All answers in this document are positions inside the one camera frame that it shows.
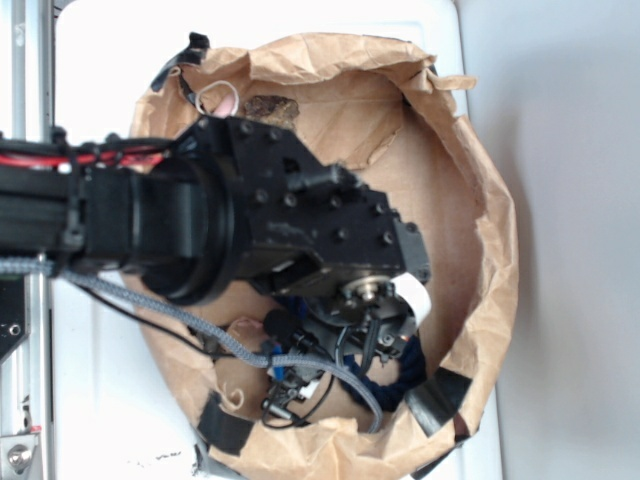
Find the red wire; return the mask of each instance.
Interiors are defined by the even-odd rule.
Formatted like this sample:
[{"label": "red wire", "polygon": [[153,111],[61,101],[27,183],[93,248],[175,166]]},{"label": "red wire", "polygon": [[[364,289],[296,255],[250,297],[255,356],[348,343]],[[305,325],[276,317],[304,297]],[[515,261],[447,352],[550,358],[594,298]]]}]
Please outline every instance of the red wire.
[{"label": "red wire", "polygon": [[[116,159],[116,152],[105,152],[100,155],[100,162],[111,162]],[[79,155],[77,161],[80,165],[88,165],[96,161],[94,155]],[[162,161],[161,154],[143,155],[143,154],[125,154],[120,159],[120,165],[157,165]],[[69,163],[67,157],[26,157],[24,155],[7,156],[0,155],[0,165],[10,167],[58,167]]]}]

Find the crumpled paper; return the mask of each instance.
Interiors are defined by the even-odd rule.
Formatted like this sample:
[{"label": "crumpled paper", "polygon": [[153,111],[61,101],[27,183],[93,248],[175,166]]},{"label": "crumpled paper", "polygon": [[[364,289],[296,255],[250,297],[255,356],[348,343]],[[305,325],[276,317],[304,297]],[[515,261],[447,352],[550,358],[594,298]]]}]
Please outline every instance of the crumpled paper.
[{"label": "crumpled paper", "polygon": [[[372,188],[388,193],[403,221],[418,224],[433,274],[427,286],[433,310],[419,331],[428,373],[444,367],[472,379],[455,425],[451,420],[430,437],[404,403],[386,416],[380,432],[362,433],[370,413],[337,387],[311,426],[270,430],[257,423],[239,456],[211,447],[212,457],[247,478],[397,479],[448,452],[456,433],[478,429],[515,317],[515,213],[468,118],[454,115],[449,90],[472,88],[475,79],[440,78],[429,68],[434,60],[399,40],[300,34],[251,51],[208,50],[201,65],[180,66],[193,91],[226,80],[238,89],[241,105],[255,95],[294,99],[300,111],[296,133],[319,160],[357,170]],[[228,93],[211,89],[202,102],[213,110]],[[149,90],[138,102],[132,134],[174,137],[197,117],[171,75],[164,88]],[[127,281],[142,288],[135,279]],[[274,307],[272,299],[236,282],[215,302],[190,310],[229,325],[240,318],[262,320]],[[189,336],[170,319],[148,316]],[[266,393],[263,371],[238,360],[214,366],[162,334],[145,335],[194,426],[211,391],[223,394],[225,411],[256,418],[256,399]],[[251,335],[242,340],[253,341]],[[393,372],[378,366],[373,375]]]}]

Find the gray braided cable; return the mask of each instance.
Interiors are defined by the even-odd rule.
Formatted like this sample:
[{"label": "gray braided cable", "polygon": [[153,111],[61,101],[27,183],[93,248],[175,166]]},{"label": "gray braided cable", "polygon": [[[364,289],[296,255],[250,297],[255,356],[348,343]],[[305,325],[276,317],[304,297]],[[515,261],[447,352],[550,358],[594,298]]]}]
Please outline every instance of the gray braided cable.
[{"label": "gray braided cable", "polygon": [[[8,257],[0,258],[0,275],[26,275],[41,273],[50,277],[54,271],[54,263],[49,260],[40,261],[34,258]],[[247,350],[240,342],[231,337],[221,328],[186,312],[174,305],[163,303],[148,295],[134,292],[127,288],[108,282],[98,277],[81,275],[70,270],[64,270],[60,274],[70,283],[86,287],[91,290],[103,292],[115,298],[119,298],[142,308],[156,311],[163,315],[171,316],[185,325],[202,332],[205,335],[215,337],[233,355],[243,362],[258,368],[274,367],[309,367],[331,373],[339,379],[351,385],[366,401],[374,414],[374,420],[369,426],[369,433],[375,433],[382,424],[382,409],[378,401],[367,387],[349,370],[341,368],[335,363],[329,362],[315,355],[275,355],[270,359],[265,355],[257,355]]]}]

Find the navy cloth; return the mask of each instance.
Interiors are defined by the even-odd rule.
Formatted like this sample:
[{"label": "navy cloth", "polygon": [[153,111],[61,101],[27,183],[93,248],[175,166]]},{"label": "navy cloth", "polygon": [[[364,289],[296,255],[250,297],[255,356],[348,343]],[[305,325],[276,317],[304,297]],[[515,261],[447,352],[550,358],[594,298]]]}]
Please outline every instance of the navy cloth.
[{"label": "navy cloth", "polygon": [[[422,353],[420,341],[415,335],[407,342],[398,361],[400,362],[400,375],[398,376],[398,380],[391,385],[380,385],[366,376],[360,379],[373,396],[376,397],[382,410],[386,412],[395,412],[404,398],[404,394],[427,380],[427,362]],[[356,363],[353,355],[345,356],[344,364],[354,375],[360,375],[360,365]],[[356,402],[361,405],[366,405],[362,396],[356,392],[351,385],[343,381],[341,381],[341,383],[342,388],[344,388]]]}]

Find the paper bag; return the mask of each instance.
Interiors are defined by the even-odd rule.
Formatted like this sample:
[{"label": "paper bag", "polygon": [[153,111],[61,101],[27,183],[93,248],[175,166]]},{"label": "paper bag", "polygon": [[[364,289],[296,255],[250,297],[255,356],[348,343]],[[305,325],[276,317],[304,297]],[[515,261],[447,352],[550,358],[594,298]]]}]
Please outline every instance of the paper bag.
[{"label": "paper bag", "polygon": [[[322,163],[340,161],[387,192],[403,221],[420,227],[431,258],[433,310],[419,330],[428,380],[375,434],[363,433],[371,414],[339,386],[310,426],[265,428],[259,422],[269,384],[264,371],[236,359],[214,363],[145,332],[210,456],[247,478],[419,477],[479,427],[516,309],[514,207],[468,118],[454,115],[449,90],[471,88],[475,80],[440,78],[433,62],[415,45],[386,38],[302,34],[246,51],[210,49],[206,37],[192,35],[137,105],[132,135],[175,137],[199,116],[195,94],[217,80],[239,92],[240,116],[262,108],[251,106],[252,99],[284,98],[281,113],[288,117],[277,121],[288,122]],[[228,94],[221,85],[198,100],[211,111]],[[273,307],[271,298],[234,283],[217,301],[191,311],[231,325],[230,333],[254,348],[263,335],[259,322]],[[153,318],[193,338],[176,322]],[[372,375],[384,380],[396,373],[378,364]]]}]

